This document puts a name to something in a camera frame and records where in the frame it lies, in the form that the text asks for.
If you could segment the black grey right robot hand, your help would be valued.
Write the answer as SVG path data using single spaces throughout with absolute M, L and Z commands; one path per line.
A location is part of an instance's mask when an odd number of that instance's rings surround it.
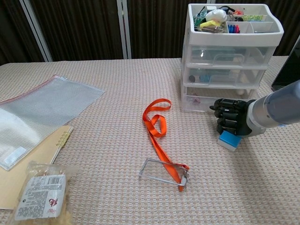
M 235 136 L 246 137 L 252 133 L 247 124 L 248 108 L 255 100 L 243 101 L 220 98 L 215 101 L 210 109 L 217 118 L 217 132 L 221 135 L 224 131 Z

